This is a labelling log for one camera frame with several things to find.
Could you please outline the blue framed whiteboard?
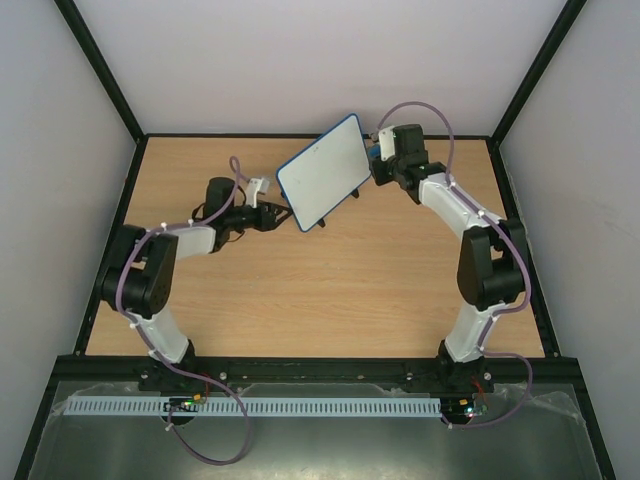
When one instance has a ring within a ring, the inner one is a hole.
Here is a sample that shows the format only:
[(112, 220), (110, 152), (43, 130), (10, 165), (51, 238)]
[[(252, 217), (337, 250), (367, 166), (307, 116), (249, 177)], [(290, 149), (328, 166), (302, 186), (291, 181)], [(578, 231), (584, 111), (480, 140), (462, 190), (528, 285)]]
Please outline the blue framed whiteboard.
[(318, 225), (370, 177), (363, 131), (355, 113), (276, 171), (276, 180), (302, 232)]

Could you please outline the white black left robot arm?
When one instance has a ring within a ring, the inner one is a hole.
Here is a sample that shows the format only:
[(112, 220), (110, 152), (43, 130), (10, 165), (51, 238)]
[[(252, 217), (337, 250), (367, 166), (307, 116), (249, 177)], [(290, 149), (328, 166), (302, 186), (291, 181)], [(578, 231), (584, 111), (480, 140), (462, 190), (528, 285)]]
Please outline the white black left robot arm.
[(192, 342), (168, 306), (177, 261), (219, 251), (232, 233), (273, 231), (293, 215), (287, 206), (258, 198), (268, 188), (264, 178), (252, 178), (241, 187), (234, 179), (215, 177), (187, 222), (118, 229), (98, 274), (97, 294), (128, 318), (152, 358), (177, 365), (193, 354)]

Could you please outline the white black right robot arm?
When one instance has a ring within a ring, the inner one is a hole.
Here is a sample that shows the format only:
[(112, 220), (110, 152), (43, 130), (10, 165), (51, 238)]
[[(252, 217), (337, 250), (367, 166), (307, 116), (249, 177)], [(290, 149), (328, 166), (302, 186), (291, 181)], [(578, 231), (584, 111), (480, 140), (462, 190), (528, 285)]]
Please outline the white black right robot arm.
[(445, 165), (431, 162), (417, 124), (381, 130), (368, 155), (377, 185), (397, 183), (460, 241), (456, 282), (463, 303), (443, 343), (448, 359), (436, 367), (438, 384), (458, 391), (470, 381), (467, 363), (483, 356), (494, 323), (519, 308), (521, 295), (530, 295), (524, 227), (477, 204)]

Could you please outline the blue whiteboard eraser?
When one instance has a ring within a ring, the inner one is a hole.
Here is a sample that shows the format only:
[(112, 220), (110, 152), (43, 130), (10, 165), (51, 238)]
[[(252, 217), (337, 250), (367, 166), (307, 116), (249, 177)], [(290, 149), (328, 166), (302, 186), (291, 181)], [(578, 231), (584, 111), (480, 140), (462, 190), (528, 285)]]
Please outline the blue whiteboard eraser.
[(381, 150), (379, 145), (372, 145), (368, 149), (368, 156), (374, 160), (379, 160), (381, 158)]

